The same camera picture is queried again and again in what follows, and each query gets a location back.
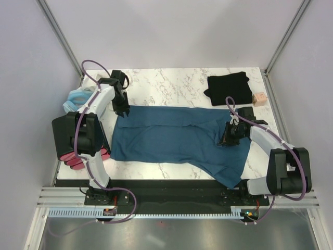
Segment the black pink drawer organizer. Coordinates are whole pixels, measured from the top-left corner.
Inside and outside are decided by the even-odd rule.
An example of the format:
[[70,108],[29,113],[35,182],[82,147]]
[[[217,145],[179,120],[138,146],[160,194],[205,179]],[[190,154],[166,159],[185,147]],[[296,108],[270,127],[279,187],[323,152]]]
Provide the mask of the black pink drawer organizer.
[[76,154],[95,156],[100,152],[102,160],[106,160],[111,153],[102,122],[96,114],[83,116],[78,138],[75,139],[80,116],[78,112],[69,112],[52,121],[57,158],[73,170],[84,168],[82,159],[76,157]]

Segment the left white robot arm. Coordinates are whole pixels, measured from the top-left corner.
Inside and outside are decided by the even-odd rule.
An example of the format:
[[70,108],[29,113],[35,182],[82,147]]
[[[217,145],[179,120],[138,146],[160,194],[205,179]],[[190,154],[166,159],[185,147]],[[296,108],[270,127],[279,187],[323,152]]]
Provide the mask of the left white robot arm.
[[74,91],[84,94],[85,99],[75,112],[66,114],[66,119],[75,126],[68,132],[75,158],[86,168],[89,186],[98,189],[96,199],[108,205],[114,199],[114,192],[104,167],[103,150],[110,153],[110,146],[100,119],[109,104],[116,115],[129,115],[130,105],[125,89],[130,81],[127,75],[119,72],[119,75],[100,78],[95,83],[97,86],[94,89]]

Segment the blue t shirt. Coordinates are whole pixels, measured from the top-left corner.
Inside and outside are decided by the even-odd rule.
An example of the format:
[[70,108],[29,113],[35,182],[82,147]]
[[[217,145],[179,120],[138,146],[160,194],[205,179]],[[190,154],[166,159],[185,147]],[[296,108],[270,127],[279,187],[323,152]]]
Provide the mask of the blue t shirt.
[[232,189],[240,181],[251,142],[219,144],[231,116],[225,109],[132,106],[118,117],[111,158],[144,163],[189,163]]

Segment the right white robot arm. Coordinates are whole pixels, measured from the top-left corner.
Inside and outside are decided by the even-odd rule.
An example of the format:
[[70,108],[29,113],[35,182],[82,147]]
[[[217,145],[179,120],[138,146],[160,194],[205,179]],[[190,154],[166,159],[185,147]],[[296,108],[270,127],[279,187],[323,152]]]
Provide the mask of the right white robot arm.
[[248,138],[259,145],[268,155],[266,176],[245,181],[246,187],[238,192],[239,201],[252,204],[257,195],[300,194],[303,199],[312,189],[310,156],[304,147],[294,147],[276,135],[264,120],[227,122],[219,145],[238,146]]

